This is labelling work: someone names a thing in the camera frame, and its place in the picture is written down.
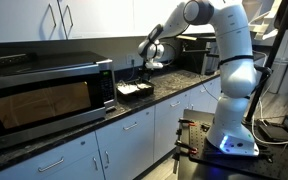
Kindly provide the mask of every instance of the black countertop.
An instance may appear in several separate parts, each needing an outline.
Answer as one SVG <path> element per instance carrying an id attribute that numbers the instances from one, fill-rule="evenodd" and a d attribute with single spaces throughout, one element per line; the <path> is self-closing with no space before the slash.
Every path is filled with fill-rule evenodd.
<path id="1" fill-rule="evenodd" d="M 255 54 L 254 59 L 257 60 L 261 57 L 263 55 Z M 183 93 L 218 76 L 219 72 L 211 76 L 202 76 L 180 69 L 172 69 L 164 72 L 162 75 L 153 76 L 151 79 L 151 83 L 155 85 L 153 95 L 137 98 L 129 102 L 118 98 L 116 109 L 108 112 L 102 119 L 68 129 L 64 132 L 38 138 L 15 147 L 0 150 L 0 171 Z"/>

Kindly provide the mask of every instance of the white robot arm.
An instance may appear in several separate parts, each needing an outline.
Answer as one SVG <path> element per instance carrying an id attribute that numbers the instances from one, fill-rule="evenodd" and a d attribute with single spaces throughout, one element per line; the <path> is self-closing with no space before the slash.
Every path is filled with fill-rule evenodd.
<path id="1" fill-rule="evenodd" d="M 154 58 L 163 55 L 159 39 L 174 37 L 188 25 L 211 24 L 220 55 L 222 95 L 207 140 L 224 154 L 257 156 L 259 149 L 241 121 L 256 85 L 252 43 L 241 1 L 190 0 L 181 2 L 163 25 L 157 25 L 139 45 L 148 68 L 162 68 Z"/>

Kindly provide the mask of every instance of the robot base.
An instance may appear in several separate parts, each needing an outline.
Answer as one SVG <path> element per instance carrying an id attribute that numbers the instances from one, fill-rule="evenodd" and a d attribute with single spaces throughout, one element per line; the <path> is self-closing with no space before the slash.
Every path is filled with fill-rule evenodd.
<path id="1" fill-rule="evenodd" d="M 259 149 L 250 131 L 242 124 L 236 129 L 230 131 L 213 125 L 207 132 L 207 140 L 223 154 L 258 156 Z"/>

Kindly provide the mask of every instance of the cabinet door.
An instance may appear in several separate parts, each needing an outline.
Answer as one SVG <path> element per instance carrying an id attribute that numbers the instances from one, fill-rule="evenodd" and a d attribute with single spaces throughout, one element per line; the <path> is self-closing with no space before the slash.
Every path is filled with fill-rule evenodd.
<path id="1" fill-rule="evenodd" d="M 175 148 L 178 120 L 183 117 L 188 102 L 189 92 L 185 92 L 156 105 L 154 162 Z"/>
<path id="2" fill-rule="evenodd" d="M 133 0 L 58 0 L 69 39 L 122 37 L 133 32 Z"/>
<path id="3" fill-rule="evenodd" d="M 153 164 L 154 107 L 96 131 L 105 179 L 134 179 Z"/>
<path id="4" fill-rule="evenodd" d="M 156 25 L 164 24 L 179 0 L 134 0 L 134 31 L 147 36 Z"/>
<path id="5" fill-rule="evenodd" d="M 56 0 L 0 0 L 0 42 L 65 39 Z"/>
<path id="6" fill-rule="evenodd" d="M 97 149 L 95 133 L 92 132 L 1 171 L 0 180 L 43 179 Z"/>
<path id="7" fill-rule="evenodd" d="M 46 177 L 47 180 L 58 179 L 78 179 L 89 180 L 104 179 L 101 159 L 98 151 L 95 151 L 91 155 L 83 157 L 81 160 L 73 163 L 72 165 L 57 171 L 56 173 Z"/>
<path id="8" fill-rule="evenodd" d="M 210 98 L 210 103 L 209 103 L 207 112 L 215 113 L 217 103 L 218 103 L 218 98 L 221 95 L 221 78 L 220 77 L 213 80 L 213 88 L 210 93 L 212 94 L 213 97 Z"/>
<path id="9" fill-rule="evenodd" d="M 208 112 L 212 92 L 213 81 L 208 81 L 191 89 L 190 108 L 196 111 Z"/>

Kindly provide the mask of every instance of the food tray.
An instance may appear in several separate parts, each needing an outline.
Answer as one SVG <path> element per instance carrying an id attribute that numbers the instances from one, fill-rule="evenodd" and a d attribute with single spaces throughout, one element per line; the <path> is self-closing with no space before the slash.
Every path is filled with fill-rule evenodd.
<path id="1" fill-rule="evenodd" d="M 118 96 L 126 101 L 149 96 L 154 93 L 154 84 L 147 80 L 137 79 L 125 83 L 118 83 L 116 88 Z"/>

